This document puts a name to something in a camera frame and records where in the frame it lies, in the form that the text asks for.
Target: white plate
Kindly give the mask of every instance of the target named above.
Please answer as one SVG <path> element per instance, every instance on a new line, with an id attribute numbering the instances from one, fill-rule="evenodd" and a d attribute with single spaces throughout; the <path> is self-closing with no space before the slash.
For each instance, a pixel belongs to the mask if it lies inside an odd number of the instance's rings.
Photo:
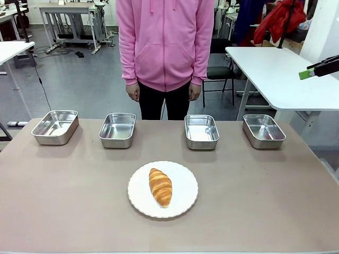
<path id="1" fill-rule="evenodd" d="M 172 199 L 161 207 L 149 188 L 149 172 L 156 168 L 172 181 Z M 155 218 L 171 218 L 186 212 L 198 197 L 198 183 L 190 170 L 171 161 L 155 161 L 139 168 L 128 183 L 128 198 L 140 212 Z"/>

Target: metal container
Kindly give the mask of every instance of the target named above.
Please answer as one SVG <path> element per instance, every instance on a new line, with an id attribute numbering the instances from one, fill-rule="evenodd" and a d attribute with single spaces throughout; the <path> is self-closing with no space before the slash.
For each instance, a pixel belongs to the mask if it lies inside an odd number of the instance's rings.
<path id="1" fill-rule="evenodd" d="M 278 149 L 286 135 L 269 115 L 244 115 L 243 129 L 256 149 Z"/>
<path id="2" fill-rule="evenodd" d="M 210 115 L 185 117 L 187 146 L 192 150 L 214 150 L 219 140 L 216 123 Z"/>
<path id="3" fill-rule="evenodd" d="M 125 113 L 108 114 L 99 132 L 105 148 L 129 148 L 132 145 L 136 115 Z"/>
<path id="4" fill-rule="evenodd" d="M 44 116 L 31 134 L 39 144 L 62 146 L 67 144 L 78 125 L 78 112 L 53 110 Z"/>

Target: croissant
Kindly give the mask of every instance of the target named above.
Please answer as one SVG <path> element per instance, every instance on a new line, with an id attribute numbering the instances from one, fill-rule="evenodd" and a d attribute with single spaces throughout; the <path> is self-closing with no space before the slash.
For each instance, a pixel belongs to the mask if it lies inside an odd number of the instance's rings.
<path id="1" fill-rule="evenodd" d="M 153 197 L 162 207 L 168 207 L 172 198 L 172 182 L 167 175 L 156 168 L 149 172 L 149 187 Z"/>

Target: plate rim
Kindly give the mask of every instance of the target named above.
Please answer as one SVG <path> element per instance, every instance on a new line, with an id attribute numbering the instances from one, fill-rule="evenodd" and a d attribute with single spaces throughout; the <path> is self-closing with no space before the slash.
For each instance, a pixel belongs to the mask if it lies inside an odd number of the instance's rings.
<path id="1" fill-rule="evenodd" d="M 141 211 L 140 209 L 138 209 L 138 208 L 134 205 L 133 201 L 131 200 L 131 198 L 130 198 L 130 196 L 129 196 L 129 191 L 128 191 L 128 190 L 129 190 L 129 184 L 130 184 L 130 182 L 131 182 L 131 178 L 134 176 L 134 174 L 135 174 L 140 168 L 142 168 L 142 167 L 144 167 L 144 166 L 146 166 L 146 165 L 148 165 L 148 164 L 155 163 L 155 162 L 170 162 L 170 163 L 178 164 L 178 165 L 180 165 L 180 166 L 186 168 L 186 169 L 187 169 L 189 172 L 191 172 L 191 174 L 193 175 L 194 180 L 195 180 L 195 182 L 196 182 L 196 184 L 197 184 L 197 196 L 195 197 L 195 200 L 193 201 L 193 203 L 191 204 L 191 206 L 189 206 L 185 211 L 183 211 L 183 212 L 181 212 L 181 213 L 179 213 L 179 214 L 175 214 L 175 215 L 173 215 L 173 216 L 153 216 L 153 215 L 144 213 L 143 211 Z M 138 169 L 133 173 L 133 175 L 129 178 L 129 180 L 128 180 L 128 185 L 127 185 L 127 196 L 128 196 L 128 200 L 129 200 L 130 203 L 133 205 L 133 207 L 134 207 L 136 210 L 138 210 L 140 213 L 142 213 L 142 214 L 144 214 L 144 215 L 146 215 L 146 216 L 152 217 L 152 218 L 157 218 L 157 219 L 169 219 L 169 218 L 174 218 L 174 217 L 180 216 L 181 214 L 187 212 L 187 211 L 188 211 L 188 210 L 196 203 L 196 201 L 197 201 L 197 199 L 198 199 L 198 196 L 199 196 L 199 185 L 198 185 L 198 181 L 197 181 L 195 175 L 193 174 L 193 172 L 192 172 L 188 167 L 185 167 L 184 165 L 182 165 L 182 164 L 180 164 L 180 163 L 173 162 L 173 161 L 169 161 L 169 160 L 158 160 L 158 161 L 152 161 L 152 162 L 149 162 L 149 163 L 147 163 L 147 164 L 141 166 L 140 168 L 138 168 Z"/>

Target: pink hoodie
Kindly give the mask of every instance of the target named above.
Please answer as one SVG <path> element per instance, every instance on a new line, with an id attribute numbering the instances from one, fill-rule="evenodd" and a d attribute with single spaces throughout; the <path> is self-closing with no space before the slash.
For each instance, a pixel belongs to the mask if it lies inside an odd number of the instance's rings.
<path id="1" fill-rule="evenodd" d="M 206 79 L 214 0 L 117 0 L 119 47 L 127 85 L 163 92 Z"/>

